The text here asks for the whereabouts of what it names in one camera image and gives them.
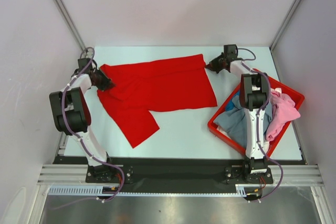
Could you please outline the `red t-shirt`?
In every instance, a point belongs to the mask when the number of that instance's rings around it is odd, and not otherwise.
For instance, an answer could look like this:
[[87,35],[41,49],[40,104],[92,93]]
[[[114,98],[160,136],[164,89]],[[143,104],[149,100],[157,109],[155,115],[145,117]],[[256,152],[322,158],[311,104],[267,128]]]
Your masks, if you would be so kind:
[[100,69],[114,83],[98,98],[132,148],[160,127],[151,114],[217,106],[202,54]]

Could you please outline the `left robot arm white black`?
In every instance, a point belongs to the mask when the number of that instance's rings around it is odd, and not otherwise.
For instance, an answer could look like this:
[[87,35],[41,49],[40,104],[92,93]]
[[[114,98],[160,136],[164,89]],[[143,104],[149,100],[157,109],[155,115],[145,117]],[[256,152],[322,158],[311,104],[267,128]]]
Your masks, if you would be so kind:
[[91,129],[91,114],[85,100],[91,87],[104,92],[112,89],[114,83],[92,58],[80,58],[70,82],[64,89],[51,93],[49,101],[56,129],[77,141],[87,158],[86,182],[108,183],[117,171],[108,164],[109,155]]

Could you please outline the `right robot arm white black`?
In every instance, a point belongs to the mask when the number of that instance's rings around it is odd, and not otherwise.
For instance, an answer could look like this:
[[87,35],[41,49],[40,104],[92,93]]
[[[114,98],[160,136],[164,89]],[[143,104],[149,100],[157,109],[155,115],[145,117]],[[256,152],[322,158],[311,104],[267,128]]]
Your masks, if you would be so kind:
[[245,159],[238,179],[258,183],[267,173],[267,155],[264,144],[264,115],[270,99],[269,79],[263,72],[253,70],[239,57],[237,45],[225,45],[224,51],[211,60],[206,69],[219,73],[225,69],[240,77],[239,103],[244,109],[247,125]]

